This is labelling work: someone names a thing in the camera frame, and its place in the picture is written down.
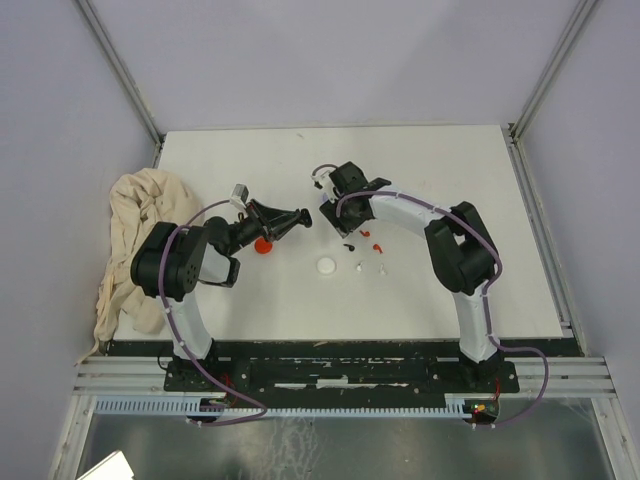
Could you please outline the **orange earbud charging case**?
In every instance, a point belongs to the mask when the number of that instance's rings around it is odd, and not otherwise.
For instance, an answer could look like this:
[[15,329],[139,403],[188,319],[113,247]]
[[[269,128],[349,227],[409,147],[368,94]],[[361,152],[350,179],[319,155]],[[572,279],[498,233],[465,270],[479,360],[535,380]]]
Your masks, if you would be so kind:
[[260,255],[269,254],[273,249],[273,244],[264,238],[258,238],[254,242],[254,250]]

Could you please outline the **black earbud charging case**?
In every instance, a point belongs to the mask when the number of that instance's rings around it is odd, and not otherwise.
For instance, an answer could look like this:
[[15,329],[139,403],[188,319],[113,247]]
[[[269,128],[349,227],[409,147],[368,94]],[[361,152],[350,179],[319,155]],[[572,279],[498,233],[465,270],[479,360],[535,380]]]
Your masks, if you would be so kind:
[[297,223],[302,225],[305,228],[311,228],[313,225],[313,220],[310,212],[306,209],[299,209],[297,211]]

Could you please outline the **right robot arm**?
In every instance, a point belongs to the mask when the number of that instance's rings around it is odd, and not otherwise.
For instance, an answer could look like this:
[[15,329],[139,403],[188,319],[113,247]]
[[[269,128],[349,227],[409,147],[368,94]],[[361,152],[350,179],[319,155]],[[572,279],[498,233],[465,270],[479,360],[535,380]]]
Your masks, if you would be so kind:
[[469,202],[439,207],[399,190],[389,180],[368,180],[351,162],[320,166],[311,179],[323,192],[320,212],[341,237],[380,220],[425,240],[434,274],[454,299],[460,382],[472,391],[491,384],[502,356],[493,334],[488,290],[503,266],[476,207]]

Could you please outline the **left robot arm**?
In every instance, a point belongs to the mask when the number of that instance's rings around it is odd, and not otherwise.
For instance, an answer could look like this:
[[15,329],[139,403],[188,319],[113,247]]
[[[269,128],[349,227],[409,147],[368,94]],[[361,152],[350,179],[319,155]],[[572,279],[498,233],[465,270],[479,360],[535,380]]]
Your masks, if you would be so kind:
[[158,222],[134,255],[131,280],[161,303],[174,356],[192,360],[186,376],[198,389],[215,387],[221,366],[209,358],[214,340],[204,325],[196,286],[233,287],[241,266],[236,253],[259,239],[274,243],[298,225],[312,226],[308,210],[281,210],[251,200],[234,223],[219,216],[202,226]]

